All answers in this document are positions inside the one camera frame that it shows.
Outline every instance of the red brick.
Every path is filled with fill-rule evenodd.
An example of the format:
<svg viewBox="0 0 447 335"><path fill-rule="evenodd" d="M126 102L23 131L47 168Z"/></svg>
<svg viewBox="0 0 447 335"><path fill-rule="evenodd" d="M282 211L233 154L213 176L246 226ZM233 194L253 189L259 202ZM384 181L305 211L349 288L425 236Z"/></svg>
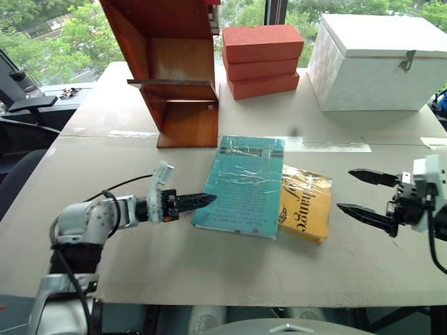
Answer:
<svg viewBox="0 0 447 335"><path fill-rule="evenodd" d="M238 100L283 91L293 91L296 89L299 79L300 76L295 72L292 75L277 75L237 82L228 80L228 86L233 94L233 98Z"/></svg>
<svg viewBox="0 0 447 335"><path fill-rule="evenodd" d="M305 44L298 30L288 24L225 27L222 36L229 63L294 59Z"/></svg>
<svg viewBox="0 0 447 335"><path fill-rule="evenodd" d="M250 63L228 63L226 49L222 49L223 64L229 80L245 80L273 75L290 75L295 73L298 58L280 61L252 61Z"/></svg>

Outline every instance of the white box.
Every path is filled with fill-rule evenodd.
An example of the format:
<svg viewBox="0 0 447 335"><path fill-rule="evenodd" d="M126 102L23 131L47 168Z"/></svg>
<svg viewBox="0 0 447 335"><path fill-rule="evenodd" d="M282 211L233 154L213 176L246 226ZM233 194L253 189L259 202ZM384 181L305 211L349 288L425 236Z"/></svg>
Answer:
<svg viewBox="0 0 447 335"><path fill-rule="evenodd" d="M447 80L447 34L421 17L325 14L308 74L323 111L419 110Z"/></svg>

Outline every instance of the white table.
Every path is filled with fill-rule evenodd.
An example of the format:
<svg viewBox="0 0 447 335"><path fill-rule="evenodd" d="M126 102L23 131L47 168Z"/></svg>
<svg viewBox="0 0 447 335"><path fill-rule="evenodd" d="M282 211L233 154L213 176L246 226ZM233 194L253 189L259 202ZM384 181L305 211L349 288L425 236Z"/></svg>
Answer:
<svg viewBox="0 0 447 335"><path fill-rule="evenodd" d="M296 92L234 101L221 84L219 134L288 135L320 148L367 143L371 152L287 151L284 163L333 178L330 236L320 246L280 231L276 241L200 230L179 221L121 231L105 245L97 295L107 302L271 306L447 304L447 278L432 264L426 234L401 227L396 239L342 213L354 202L383 213L394 190L346 173L411 171L430 154L420 136L445 137L430 110L319 111L305 72ZM215 149L157 150L156 127L125 63L112 63L0 223L0 294L32 297L51 255L48 228L68 204L145 174L163 159L166 187L203 189ZM137 181L118 195L144 195ZM437 244L447 264L447 244Z"/></svg>

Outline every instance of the book cover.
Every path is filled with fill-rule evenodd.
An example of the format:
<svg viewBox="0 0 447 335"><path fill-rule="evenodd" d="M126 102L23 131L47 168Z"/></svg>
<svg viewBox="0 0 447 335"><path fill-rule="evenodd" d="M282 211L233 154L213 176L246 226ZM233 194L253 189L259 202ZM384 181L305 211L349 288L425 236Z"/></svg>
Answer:
<svg viewBox="0 0 447 335"><path fill-rule="evenodd" d="M205 193L217 196L199 209L198 228L276 238L284 141L223 136Z"/></svg>
<svg viewBox="0 0 447 335"><path fill-rule="evenodd" d="M279 227L321 243L329 234L332 179L284 165Z"/></svg>

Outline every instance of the teal book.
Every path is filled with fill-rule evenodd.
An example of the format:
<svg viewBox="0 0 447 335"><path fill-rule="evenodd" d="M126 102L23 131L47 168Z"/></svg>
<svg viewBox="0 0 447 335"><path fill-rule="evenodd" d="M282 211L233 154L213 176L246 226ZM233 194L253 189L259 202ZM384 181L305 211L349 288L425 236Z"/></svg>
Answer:
<svg viewBox="0 0 447 335"><path fill-rule="evenodd" d="M204 190L217 199L193 225L275 239L283 159L284 140L223 136Z"/></svg>

